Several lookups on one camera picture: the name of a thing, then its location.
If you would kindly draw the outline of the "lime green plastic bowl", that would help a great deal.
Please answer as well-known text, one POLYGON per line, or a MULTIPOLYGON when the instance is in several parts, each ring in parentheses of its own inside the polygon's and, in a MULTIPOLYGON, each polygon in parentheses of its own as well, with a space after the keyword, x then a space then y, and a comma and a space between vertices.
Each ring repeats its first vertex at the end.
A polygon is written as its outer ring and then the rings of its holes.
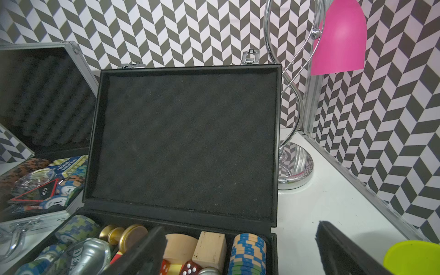
POLYGON ((383 266, 394 275, 439 275, 440 245, 425 241, 403 241, 384 256, 383 266))

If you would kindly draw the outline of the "small silver poker case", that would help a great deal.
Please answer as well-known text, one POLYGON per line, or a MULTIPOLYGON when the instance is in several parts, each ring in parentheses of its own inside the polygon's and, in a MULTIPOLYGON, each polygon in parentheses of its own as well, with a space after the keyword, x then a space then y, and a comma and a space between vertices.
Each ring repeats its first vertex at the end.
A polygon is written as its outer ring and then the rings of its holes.
POLYGON ((98 81, 73 41, 1 47, 1 221, 42 215, 14 202, 21 177, 89 151, 98 81))

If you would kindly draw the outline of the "pink plastic wine glass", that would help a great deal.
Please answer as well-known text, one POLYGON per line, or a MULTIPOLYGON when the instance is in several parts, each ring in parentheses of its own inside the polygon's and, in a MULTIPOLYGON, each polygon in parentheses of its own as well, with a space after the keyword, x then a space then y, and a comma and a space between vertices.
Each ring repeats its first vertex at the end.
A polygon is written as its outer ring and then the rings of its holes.
POLYGON ((325 13, 320 41, 313 46, 311 75, 357 71, 364 68, 367 23, 358 1, 335 0, 325 13))

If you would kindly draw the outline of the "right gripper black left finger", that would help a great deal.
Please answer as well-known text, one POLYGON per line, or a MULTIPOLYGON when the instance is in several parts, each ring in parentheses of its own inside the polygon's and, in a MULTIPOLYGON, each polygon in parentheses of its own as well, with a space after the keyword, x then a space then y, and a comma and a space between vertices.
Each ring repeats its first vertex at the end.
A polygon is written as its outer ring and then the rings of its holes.
POLYGON ((101 272, 102 275, 158 275, 167 245, 161 226, 151 230, 129 226, 119 239, 122 256, 101 272))

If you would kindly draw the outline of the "black textured poker case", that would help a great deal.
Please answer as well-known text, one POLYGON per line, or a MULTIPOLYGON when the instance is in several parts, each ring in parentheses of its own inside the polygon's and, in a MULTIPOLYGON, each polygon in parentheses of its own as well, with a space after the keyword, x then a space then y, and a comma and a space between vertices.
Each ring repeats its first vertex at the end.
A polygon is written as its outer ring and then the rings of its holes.
POLYGON ((100 75, 78 215, 165 235, 241 233, 278 274, 279 65, 113 69, 100 75))

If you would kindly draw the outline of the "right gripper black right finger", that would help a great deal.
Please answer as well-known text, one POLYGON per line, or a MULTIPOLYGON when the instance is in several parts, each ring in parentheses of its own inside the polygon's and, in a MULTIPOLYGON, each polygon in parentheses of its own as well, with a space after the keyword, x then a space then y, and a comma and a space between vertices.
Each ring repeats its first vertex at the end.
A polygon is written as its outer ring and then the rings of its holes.
POLYGON ((392 274, 328 221, 319 222, 315 240, 327 275, 392 274))

